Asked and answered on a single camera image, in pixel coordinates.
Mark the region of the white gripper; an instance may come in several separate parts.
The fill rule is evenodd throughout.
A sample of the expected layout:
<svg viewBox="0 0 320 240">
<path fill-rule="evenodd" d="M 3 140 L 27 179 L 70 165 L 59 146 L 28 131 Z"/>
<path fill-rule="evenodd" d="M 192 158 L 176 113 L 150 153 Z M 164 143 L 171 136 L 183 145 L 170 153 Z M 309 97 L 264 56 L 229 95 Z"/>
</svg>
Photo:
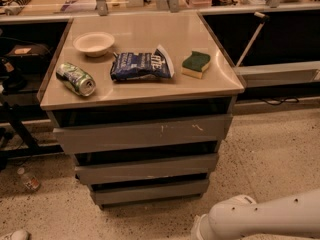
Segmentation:
<svg viewBox="0 0 320 240">
<path fill-rule="evenodd" d="M 201 235 L 200 226 L 203 216 L 196 215 L 191 229 L 191 240 L 204 240 Z"/>
</svg>

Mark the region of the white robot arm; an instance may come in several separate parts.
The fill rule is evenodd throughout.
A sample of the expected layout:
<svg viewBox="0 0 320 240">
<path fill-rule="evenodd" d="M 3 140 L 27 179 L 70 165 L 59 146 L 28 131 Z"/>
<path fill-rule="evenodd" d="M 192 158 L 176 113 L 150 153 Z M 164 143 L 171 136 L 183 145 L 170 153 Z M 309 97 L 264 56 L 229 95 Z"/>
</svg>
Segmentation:
<svg viewBox="0 0 320 240">
<path fill-rule="evenodd" d="M 320 237 L 320 190 L 257 203 L 238 195 L 197 216 L 191 240 L 239 240 L 256 234 Z"/>
</svg>

